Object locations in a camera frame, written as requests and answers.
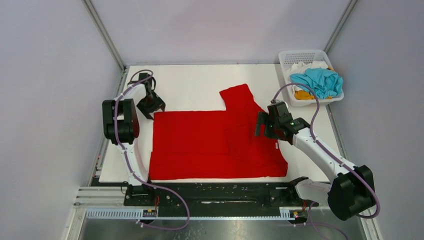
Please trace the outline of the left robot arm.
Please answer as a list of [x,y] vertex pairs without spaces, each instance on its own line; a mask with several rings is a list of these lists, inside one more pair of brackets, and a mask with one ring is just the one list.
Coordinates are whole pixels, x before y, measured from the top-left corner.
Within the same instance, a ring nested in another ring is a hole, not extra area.
[[101,104],[103,134],[116,146],[126,166],[125,194],[127,198],[135,196],[144,206],[154,202],[155,192],[138,150],[141,128],[137,111],[151,121],[154,120],[153,113],[165,111],[166,103],[155,92],[156,85],[152,70],[139,70],[131,76],[120,95]]

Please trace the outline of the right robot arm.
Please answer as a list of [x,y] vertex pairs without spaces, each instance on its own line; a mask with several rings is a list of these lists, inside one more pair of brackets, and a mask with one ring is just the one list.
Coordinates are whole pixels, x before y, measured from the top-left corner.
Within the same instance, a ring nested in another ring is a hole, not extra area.
[[285,141],[308,156],[326,175],[329,182],[299,177],[290,182],[287,201],[293,206],[305,200],[329,206],[342,221],[375,207],[374,218],[380,212],[374,177],[366,165],[356,166],[341,155],[336,155],[313,131],[303,118],[293,118],[284,101],[272,101],[267,112],[257,114],[255,135]]

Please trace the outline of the red t-shirt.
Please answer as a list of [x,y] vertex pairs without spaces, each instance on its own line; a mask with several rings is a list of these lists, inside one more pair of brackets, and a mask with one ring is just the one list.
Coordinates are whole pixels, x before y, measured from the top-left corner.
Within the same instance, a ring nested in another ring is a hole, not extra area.
[[275,139],[255,136],[262,108],[247,84],[220,91],[225,110],[154,115],[153,181],[285,177],[289,165]]

